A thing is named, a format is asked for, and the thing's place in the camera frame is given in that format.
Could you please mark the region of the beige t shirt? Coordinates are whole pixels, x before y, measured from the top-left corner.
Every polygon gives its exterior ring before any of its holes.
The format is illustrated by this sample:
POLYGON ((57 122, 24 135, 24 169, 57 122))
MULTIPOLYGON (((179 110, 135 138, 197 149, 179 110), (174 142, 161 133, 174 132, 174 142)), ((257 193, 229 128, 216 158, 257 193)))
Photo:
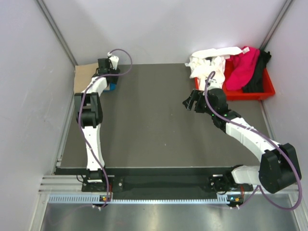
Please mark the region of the beige t shirt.
POLYGON ((92 79, 97 68, 98 63, 75 66, 74 93, 84 93, 85 89, 93 83, 87 93, 97 92, 99 96, 101 95, 103 90, 107 88, 107 80, 105 77, 98 80, 97 77, 92 79))

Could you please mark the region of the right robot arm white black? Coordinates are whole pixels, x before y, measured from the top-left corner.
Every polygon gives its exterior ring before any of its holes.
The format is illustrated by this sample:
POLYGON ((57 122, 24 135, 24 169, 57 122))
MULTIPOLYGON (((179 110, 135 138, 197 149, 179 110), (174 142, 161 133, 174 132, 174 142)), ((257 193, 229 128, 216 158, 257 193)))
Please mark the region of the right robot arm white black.
POLYGON ((193 90, 182 104, 189 111, 211 115, 218 129, 233 137, 258 159, 258 166, 238 165, 227 172, 224 183, 229 190, 237 190, 242 184, 254 184, 276 193, 300 182, 301 172, 294 146, 275 142, 250 126, 240 114, 229 109, 223 90, 193 90))

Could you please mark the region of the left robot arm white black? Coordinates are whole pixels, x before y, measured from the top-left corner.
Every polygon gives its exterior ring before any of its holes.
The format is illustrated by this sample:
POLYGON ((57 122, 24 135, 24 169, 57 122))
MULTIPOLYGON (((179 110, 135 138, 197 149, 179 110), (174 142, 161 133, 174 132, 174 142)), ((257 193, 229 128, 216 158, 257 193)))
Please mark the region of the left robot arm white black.
POLYGON ((103 91, 112 90, 118 76, 119 58, 112 55, 98 59, 97 63, 75 66, 74 106, 76 121, 86 139, 86 172, 83 178, 83 192, 104 192, 109 179, 104 175, 105 162, 102 156, 100 131, 103 111, 100 96, 103 91))

